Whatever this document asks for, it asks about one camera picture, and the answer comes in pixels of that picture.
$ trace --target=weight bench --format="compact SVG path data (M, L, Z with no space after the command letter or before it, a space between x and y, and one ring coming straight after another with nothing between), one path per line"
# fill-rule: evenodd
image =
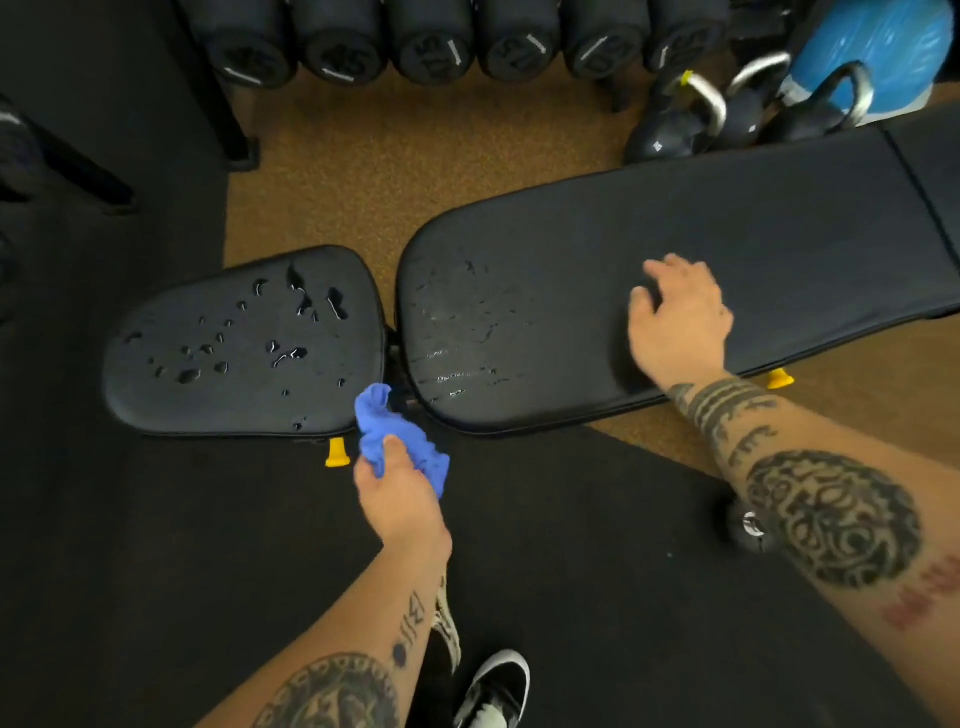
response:
M723 287L728 366L742 375L949 315L958 125L960 105L941 106L452 210L403 254L396 333L345 249L227 270L126 317L107 347L106 401L154 434L328 437L386 378L469 434L608 417L662 400L630 357L627 301L643 260L671 251L707 261Z

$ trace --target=hand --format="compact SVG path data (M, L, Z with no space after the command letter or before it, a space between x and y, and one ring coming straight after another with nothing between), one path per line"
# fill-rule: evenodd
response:
M631 294L628 332L636 365L663 391L722 372L733 314L707 264L671 253L647 260L643 270L660 286L663 303L655 312L650 291L638 287Z
M353 471L360 505L383 545L425 539L438 540L450 550L450 534L437 494L426 476L414 468L403 441L388 435L383 455L382 478L373 474L373 465L364 457Z

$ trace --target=yellow adjustment pin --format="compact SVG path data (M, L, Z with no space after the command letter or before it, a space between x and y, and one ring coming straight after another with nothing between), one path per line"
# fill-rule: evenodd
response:
M783 389L796 381L785 369L775 369L767 375L767 389Z
M344 443L344 438L331 438L330 454L326 457L326 466L328 468L345 468L349 464L350 457L347 455L347 445Z

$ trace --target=kettlebell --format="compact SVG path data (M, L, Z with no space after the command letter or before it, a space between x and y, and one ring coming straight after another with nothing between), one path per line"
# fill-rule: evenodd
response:
M763 93L747 84L771 68L790 65L792 58L786 51L778 51L750 61L733 77L724 98L727 101L727 123L710 145L712 151L746 149L753 146L760 134L765 108Z
M853 84L853 103L843 112L830 97L846 79ZM760 132L760 144L818 139L827 134L853 129L863 121L874 102L870 71L860 61L844 63L817 86L810 98L777 114Z
M684 86L693 88L705 102L708 120L692 109L673 109L672 99ZM623 150L624 164L653 159L693 157L707 150L727 121L723 94L707 79L685 71L663 86L651 99L640 123Z

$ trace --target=sneaker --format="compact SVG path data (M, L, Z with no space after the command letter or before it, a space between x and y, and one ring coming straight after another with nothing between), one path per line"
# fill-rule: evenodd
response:
M454 728L516 728L527 707L530 666L512 649L497 652L477 671Z
M450 614L450 602L446 599L446 574L440 582L440 590L437 592L437 608L433 613L433 629L444 638L446 648L450 651L450 672L456 672L460 666L460 659L463 652L460 649L460 635L457 632L457 625L453 623L453 615Z

